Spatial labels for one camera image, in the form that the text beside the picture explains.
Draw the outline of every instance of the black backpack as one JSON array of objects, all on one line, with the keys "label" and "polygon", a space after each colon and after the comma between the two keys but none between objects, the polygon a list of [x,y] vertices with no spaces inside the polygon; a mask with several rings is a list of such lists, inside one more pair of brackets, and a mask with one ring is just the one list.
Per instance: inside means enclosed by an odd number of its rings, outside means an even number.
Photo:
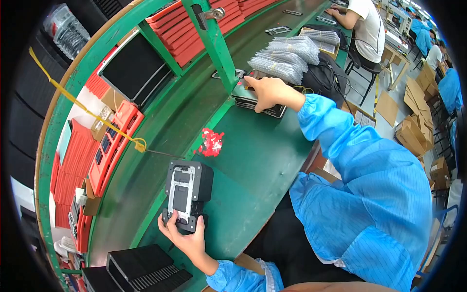
[{"label": "black backpack", "polygon": [[319,52],[318,58],[319,65],[308,64],[308,72],[303,74],[302,86],[311,88],[316,94],[332,99],[337,108],[340,108],[344,102],[343,95],[347,88],[347,75],[330,55]]}]

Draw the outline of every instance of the blue uniform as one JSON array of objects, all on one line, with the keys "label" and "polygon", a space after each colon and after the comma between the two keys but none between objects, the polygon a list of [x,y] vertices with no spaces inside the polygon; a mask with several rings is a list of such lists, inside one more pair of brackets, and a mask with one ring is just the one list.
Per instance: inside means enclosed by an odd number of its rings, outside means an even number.
[{"label": "blue uniform", "polygon": [[[374,128],[354,126],[351,114],[317,94],[306,95],[298,121],[308,140],[319,139],[323,156],[342,176],[330,184],[300,172],[289,189],[313,251],[322,262],[367,282],[408,292],[432,220],[430,186],[419,160]],[[282,288],[273,263],[267,263],[267,270],[274,280],[230,261],[219,263],[216,273],[207,277],[217,291]]]},{"label": "blue uniform", "polygon": [[412,25],[410,26],[410,29],[418,35],[421,29],[423,30],[430,30],[427,26],[425,26],[420,20],[418,19],[413,19],[412,20]]},{"label": "blue uniform", "polygon": [[417,35],[417,38],[415,39],[415,43],[422,52],[423,56],[426,57],[428,55],[428,50],[431,50],[433,46],[432,38],[430,37],[430,32],[424,29],[420,30],[420,32]]},{"label": "blue uniform", "polygon": [[454,110],[460,110],[464,102],[462,101],[459,75],[456,70],[453,68],[446,70],[446,76],[440,80],[438,89],[449,114],[452,114]]}]

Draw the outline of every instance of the yellow rope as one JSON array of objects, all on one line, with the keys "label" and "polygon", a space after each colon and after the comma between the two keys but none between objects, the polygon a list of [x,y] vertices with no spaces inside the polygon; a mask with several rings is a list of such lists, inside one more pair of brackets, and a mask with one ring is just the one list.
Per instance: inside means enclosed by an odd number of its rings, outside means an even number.
[{"label": "yellow rope", "polygon": [[124,136],[125,138],[127,138],[128,140],[130,141],[133,141],[135,143],[134,145],[134,148],[136,150],[138,150],[139,152],[143,153],[144,151],[146,151],[146,147],[147,147],[147,143],[146,141],[143,139],[143,138],[132,138],[130,136],[128,136],[127,134],[123,133],[122,131],[120,131],[119,129],[117,129],[114,125],[112,125],[111,123],[107,122],[106,120],[102,119],[101,117],[99,117],[98,115],[95,115],[93,114],[92,112],[88,111],[88,109],[81,103],[79,102],[73,95],[71,95],[68,91],[66,91],[65,88],[63,88],[58,82],[56,82],[55,80],[53,80],[49,73],[45,70],[45,68],[42,66],[41,62],[39,62],[39,60],[37,59],[37,57],[35,56],[35,53],[34,51],[32,50],[32,48],[30,47],[29,48],[29,54],[31,55],[31,57],[34,59],[35,63],[42,69],[42,71],[44,72],[44,74],[47,76],[47,79],[49,80],[50,83],[52,83],[67,99],[69,99],[71,102],[73,102],[74,104],[76,104],[78,107],[80,107],[81,109],[83,109],[86,113],[90,114],[91,116],[93,116],[94,118],[98,119],[99,121],[103,122],[106,126],[108,126],[109,128],[111,128],[112,130],[114,130],[115,132],[119,133],[120,135]]},{"label": "yellow rope", "polygon": [[296,86],[294,86],[294,87],[292,87],[292,88],[295,88],[295,87],[301,87],[301,88],[303,88],[302,94],[306,94],[306,90],[307,90],[307,89],[310,89],[312,93],[315,93],[314,90],[311,89],[311,88],[309,88],[309,87],[305,87],[305,86],[301,86],[301,85],[296,85]]}]

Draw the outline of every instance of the green table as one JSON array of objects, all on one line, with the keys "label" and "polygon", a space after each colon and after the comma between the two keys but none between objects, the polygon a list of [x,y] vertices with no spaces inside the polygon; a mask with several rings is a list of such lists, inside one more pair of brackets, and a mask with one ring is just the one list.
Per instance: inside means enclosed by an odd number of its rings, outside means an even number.
[{"label": "green table", "polygon": [[[264,30],[287,25],[296,28],[315,23],[314,15],[321,13],[330,2],[322,0],[288,1],[249,21],[226,38],[235,67],[247,69],[247,61],[273,38]],[[282,13],[283,10],[304,13],[302,17]],[[347,54],[339,52],[337,63],[344,66]],[[158,107],[150,112],[137,137],[144,137],[149,149],[177,155],[185,153],[200,136],[201,128],[213,115],[227,112],[214,127],[224,132],[223,147],[217,157],[195,155],[214,169],[212,199],[206,203],[209,227],[205,232],[206,251],[214,258],[233,260],[260,231],[273,214],[287,189],[310,153],[307,141],[298,126],[296,114],[288,109],[281,120],[251,110],[230,107],[220,80],[210,78],[214,67],[208,56],[183,76],[182,84],[172,88]],[[182,104],[172,116],[168,108]],[[169,123],[160,120],[169,118]],[[155,198],[165,184],[169,157],[141,154],[129,148],[116,168],[95,218],[90,240],[90,266],[102,266],[110,250],[159,244],[179,267],[192,275],[188,290],[200,291],[205,277],[188,258],[163,236],[156,218],[160,202]],[[154,216],[148,221],[147,214]]]}]

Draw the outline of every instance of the white t-shirt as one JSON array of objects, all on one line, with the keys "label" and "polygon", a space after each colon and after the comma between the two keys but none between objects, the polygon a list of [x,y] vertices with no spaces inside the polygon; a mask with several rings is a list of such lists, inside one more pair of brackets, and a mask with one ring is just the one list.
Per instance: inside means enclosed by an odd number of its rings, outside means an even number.
[{"label": "white t-shirt", "polygon": [[371,0],[350,0],[349,10],[354,11],[360,18],[355,23],[355,46],[360,55],[373,63],[381,62],[384,50],[384,25],[382,18]]},{"label": "white t-shirt", "polygon": [[428,56],[426,57],[426,63],[430,68],[436,70],[438,66],[438,61],[441,62],[443,59],[443,54],[437,45],[433,45],[430,51],[428,52]]}]

